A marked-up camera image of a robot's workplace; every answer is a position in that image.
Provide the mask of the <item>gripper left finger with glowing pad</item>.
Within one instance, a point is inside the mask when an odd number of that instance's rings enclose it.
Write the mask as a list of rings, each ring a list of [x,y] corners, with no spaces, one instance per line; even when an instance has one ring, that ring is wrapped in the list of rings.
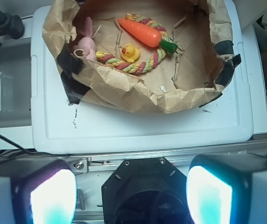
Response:
[[[70,224],[76,191],[62,159],[0,159],[0,224]]]

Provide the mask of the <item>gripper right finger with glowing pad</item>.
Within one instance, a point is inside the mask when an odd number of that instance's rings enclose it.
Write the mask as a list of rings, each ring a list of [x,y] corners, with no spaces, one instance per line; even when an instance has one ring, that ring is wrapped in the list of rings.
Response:
[[[267,224],[267,154],[199,154],[186,182],[196,224]]]

